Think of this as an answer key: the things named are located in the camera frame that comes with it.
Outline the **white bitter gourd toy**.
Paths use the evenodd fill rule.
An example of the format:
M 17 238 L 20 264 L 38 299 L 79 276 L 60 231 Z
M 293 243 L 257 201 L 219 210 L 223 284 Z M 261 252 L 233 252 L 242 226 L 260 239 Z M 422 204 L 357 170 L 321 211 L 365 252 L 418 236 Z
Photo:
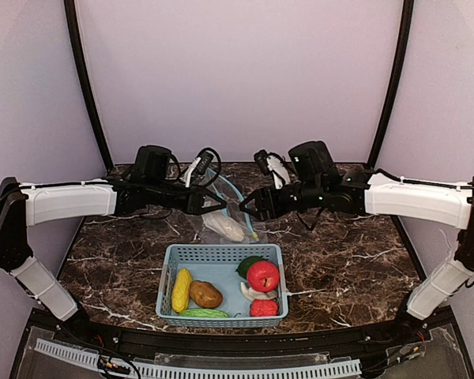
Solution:
M 217 212 L 203 215 L 203 224 L 211 231 L 226 238 L 232 242 L 243 242 L 245 232 L 242 227 L 231 217 L 225 216 Z

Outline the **clear zip top bag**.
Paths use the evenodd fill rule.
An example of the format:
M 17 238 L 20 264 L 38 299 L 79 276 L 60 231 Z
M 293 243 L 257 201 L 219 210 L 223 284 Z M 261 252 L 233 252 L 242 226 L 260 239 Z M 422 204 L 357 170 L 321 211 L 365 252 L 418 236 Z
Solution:
M 250 230 L 256 231 L 250 216 L 239 210 L 239 203 L 244 200 L 244 196 L 236 185 L 223 175 L 219 175 L 218 178 L 209 186 L 209 189 L 212 192 L 217 193 L 227 202 L 227 208 L 225 210 L 217 211 L 217 213 L 231 217 L 237 223 L 247 225 Z

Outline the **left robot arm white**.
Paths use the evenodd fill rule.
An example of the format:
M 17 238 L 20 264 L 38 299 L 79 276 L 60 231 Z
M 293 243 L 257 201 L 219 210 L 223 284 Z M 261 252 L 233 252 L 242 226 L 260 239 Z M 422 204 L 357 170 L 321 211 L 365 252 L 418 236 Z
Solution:
M 141 146 L 134 163 L 121 174 L 86 181 L 34 184 L 5 178 L 0 185 L 0 270 L 12 276 L 37 302 L 64 323 L 86 318 L 83 306 L 34 253 L 30 230 L 45 231 L 87 216 L 130 216 L 149 206 L 202 216 L 227 203 L 198 182 L 219 154 L 203 148 L 187 168 L 169 148 Z

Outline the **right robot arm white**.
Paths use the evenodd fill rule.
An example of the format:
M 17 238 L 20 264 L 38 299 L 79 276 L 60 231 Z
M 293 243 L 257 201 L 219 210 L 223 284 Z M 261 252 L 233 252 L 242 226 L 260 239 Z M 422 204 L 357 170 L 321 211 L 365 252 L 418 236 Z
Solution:
M 341 174 L 323 141 L 288 152 L 297 179 L 284 160 L 261 150 L 254 161 L 275 182 L 250 193 L 239 205 L 256 220 L 279 219 L 315 208 L 354 216 L 410 218 L 458 230 L 457 248 L 404 298 L 398 320 L 425 321 L 462 286 L 474 284 L 474 177 L 469 182 L 435 182 L 392 175 L 383 169 Z

